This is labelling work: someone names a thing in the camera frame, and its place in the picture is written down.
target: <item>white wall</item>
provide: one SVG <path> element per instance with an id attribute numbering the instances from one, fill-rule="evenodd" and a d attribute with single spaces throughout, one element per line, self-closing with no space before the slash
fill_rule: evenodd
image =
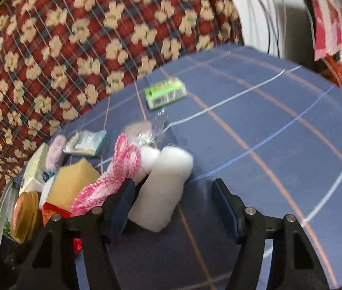
<path id="1" fill-rule="evenodd" d="M 245 44 L 261 52 L 268 50 L 268 29 L 262 8 L 257 0 L 233 0 L 242 22 Z M 276 26 L 276 14 L 271 0 L 262 0 L 270 11 Z M 284 0 L 287 13 L 286 40 L 284 35 L 284 12 L 281 0 L 275 0 L 278 8 L 281 57 L 310 66 L 313 57 L 311 28 L 304 0 Z M 277 56 L 276 41 L 271 31 L 270 54 Z"/>

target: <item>pink yarn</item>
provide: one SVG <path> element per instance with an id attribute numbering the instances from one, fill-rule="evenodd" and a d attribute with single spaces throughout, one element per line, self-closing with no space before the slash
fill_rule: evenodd
<path id="1" fill-rule="evenodd" d="M 46 156 L 46 170 L 47 171 L 57 171 L 59 167 L 62 166 L 65 154 L 63 149 L 66 145 L 66 137 L 63 135 L 58 135 L 52 141 L 49 151 Z"/>
<path id="2" fill-rule="evenodd" d="M 93 207 L 101 206 L 109 195 L 117 193 L 125 178 L 132 177 L 140 164 L 139 148 L 129 145 L 127 136 L 120 134 L 114 147 L 113 169 L 80 191 L 72 204 L 72 215 L 84 215 Z"/>

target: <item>metal screw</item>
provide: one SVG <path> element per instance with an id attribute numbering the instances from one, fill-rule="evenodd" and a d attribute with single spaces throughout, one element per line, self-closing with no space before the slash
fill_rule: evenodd
<path id="1" fill-rule="evenodd" d="M 52 219 L 53 221 L 58 221 L 58 220 L 61 219 L 61 215 L 60 215 L 60 214 L 54 214 L 54 215 L 51 217 L 51 219 Z"/>
<path id="2" fill-rule="evenodd" d="M 255 214 L 255 209 L 253 207 L 247 207 L 245 209 L 245 212 L 248 214 L 248 215 L 254 215 Z"/>
<path id="3" fill-rule="evenodd" d="M 101 214 L 102 213 L 102 208 L 100 206 L 96 206 L 92 208 L 92 213 L 95 215 Z"/>
<path id="4" fill-rule="evenodd" d="M 288 214 L 285 216 L 286 220 L 289 221 L 289 222 L 295 222 L 296 221 L 296 217 L 294 217 L 293 215 L 291 214 Z"/>

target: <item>plaid tablecloth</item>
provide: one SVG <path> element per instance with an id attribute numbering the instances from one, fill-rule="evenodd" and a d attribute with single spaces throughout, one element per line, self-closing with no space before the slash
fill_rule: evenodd
<path id="1" fill-rule="evenodd" d="M 227 44 L 155 70 L 70 123 L 65 135 L 105 128 L 113 145 L 122 127 L 152 116 L 143 89 L 169 75 L 189 96 L 166 107 L 166 140 L 193 154 L 193 173 L 166 229 L 136 228 L 109 246 L 121 288 L 225 288 L 238 248 L 211 200 L 217 177 L 265 215 L 296 215 L 331 288 L 342 286 L 342 91 L 304 67 Z M 112 145 L 91 160 L 100 171 Z M 259 289 L 270 255 L 267 243 Z M 81 258 L 77 268 L 87 289 Z"/>

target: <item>plaid fabric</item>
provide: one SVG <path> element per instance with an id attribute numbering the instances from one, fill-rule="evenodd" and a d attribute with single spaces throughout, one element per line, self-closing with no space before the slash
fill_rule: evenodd
<path id="1" fill-rule="evenodd" d="M 242 42 L 231 0 L 3 0 L 0 197 L 59 127 L 169 60 Z"/>

